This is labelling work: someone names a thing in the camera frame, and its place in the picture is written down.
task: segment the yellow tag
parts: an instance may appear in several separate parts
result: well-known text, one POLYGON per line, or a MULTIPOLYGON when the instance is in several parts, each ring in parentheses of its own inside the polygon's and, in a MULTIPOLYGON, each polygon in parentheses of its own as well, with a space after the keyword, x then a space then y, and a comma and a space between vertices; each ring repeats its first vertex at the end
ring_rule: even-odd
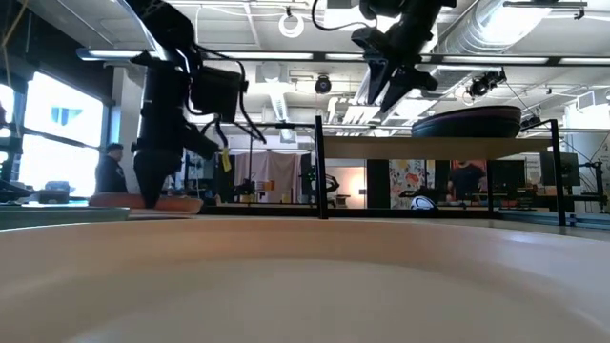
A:
POLYGON ((222 150, 222 168, 225 172, 231 170, 231 160, 229 159, 229 149, 225 148, 222 150))

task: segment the shelf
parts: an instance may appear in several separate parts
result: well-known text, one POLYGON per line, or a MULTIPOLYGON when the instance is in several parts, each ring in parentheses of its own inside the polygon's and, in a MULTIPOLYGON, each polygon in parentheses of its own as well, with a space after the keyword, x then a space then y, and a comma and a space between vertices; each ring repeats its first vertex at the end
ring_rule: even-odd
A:
POLYGON ((326 158, 495 160, 546 151, 550 139, 324 137, 326 158))

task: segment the orange object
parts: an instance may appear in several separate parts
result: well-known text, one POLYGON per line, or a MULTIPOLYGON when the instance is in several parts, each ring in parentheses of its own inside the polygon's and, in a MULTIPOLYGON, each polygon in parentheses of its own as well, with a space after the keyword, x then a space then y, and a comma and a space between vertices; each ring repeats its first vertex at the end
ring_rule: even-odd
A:
MULTIPOLYGON (((159 198, 154 207, 158 211, 185 212, 197 214, 201 210, 203 201, 193 198, 165 197, 159 198)), ((89 206, 95 207, 123 207, 130 209, 145 209, 144 199, 140 194, 126 193, 99 193, 91 197, 89 206)))

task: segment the white curtain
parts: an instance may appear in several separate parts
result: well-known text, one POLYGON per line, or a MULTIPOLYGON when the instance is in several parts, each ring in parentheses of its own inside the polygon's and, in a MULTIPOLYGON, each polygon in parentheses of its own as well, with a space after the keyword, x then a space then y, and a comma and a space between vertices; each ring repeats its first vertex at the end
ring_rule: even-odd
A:
POLYGON ((248 175, 250 155, 239 154, 235 157, 235 184, 241 185, 244 179, 253 181, 274 181, 275 190, 265 192, 258 202, 279 203, 282 195, 291 196, 292 203, 297 203, 301 194, 300 168, 301 155, 294 153, 277 153, 265 151, 252 154, 252 174, 248 175))

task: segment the white bowl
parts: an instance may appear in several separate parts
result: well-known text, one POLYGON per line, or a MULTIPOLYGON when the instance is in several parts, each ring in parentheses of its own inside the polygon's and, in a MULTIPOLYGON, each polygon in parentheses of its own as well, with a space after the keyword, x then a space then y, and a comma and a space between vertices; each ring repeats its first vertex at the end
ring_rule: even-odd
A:
POLYGON ((610 245, 400 222, 0 232, 2 342, 610 342, 610 245))

